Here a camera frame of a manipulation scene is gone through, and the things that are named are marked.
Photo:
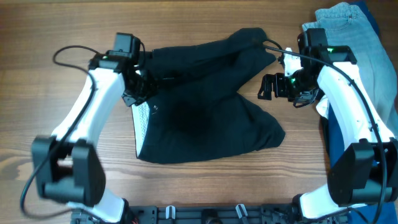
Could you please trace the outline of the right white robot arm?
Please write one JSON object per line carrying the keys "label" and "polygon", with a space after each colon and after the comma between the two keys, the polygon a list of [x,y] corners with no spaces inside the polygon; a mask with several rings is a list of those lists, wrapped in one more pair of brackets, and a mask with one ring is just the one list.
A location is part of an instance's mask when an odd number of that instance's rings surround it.
{"label": "right white robot arm", "polygon": [[296,108],[312,104],[323,92],[343,135],[344,152],[327,182],[296,196],[298,221],[315,222],[361,207],[397,199],[397,139],[383,123],[362,84],[356,57],[346,46],[327,42],[324,29],[298,36],[298,52],[267,40],[280,53],[282,73],[262,78],[258,98],[286,98]]}

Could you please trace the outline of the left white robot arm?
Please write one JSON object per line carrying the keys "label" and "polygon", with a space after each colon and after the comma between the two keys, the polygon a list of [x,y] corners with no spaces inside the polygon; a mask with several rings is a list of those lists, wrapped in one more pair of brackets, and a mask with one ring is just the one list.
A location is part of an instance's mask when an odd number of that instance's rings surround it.
{"label": "left white robot arm", "polygon": [[35,182],[41,198],[65,203],[74,216],[72,223],[137,223],[127,200],[106,189],[106,175],[96,152],[103,126],[119,99],[127,106],[140,105],[154,96],[153,78],[142,74],[145,47],[132,34],[116,34],[113,49],[95,52],[84,70],[86,83],[71,111],[53,133],[32,143],[34,170],[21,193],[25,198]]}

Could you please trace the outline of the black pants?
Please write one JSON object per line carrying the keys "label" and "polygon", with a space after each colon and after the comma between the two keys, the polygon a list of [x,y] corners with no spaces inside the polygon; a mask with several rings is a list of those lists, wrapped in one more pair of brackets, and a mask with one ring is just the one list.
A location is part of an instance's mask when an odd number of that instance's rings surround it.
{"label": "black pants", "polygon": [[138,159],[157,164],[208,161],[278,147],[278,121],[239,94],[275,56],[261,28],[228,38],[145,53],[157,94],[132,107]]}

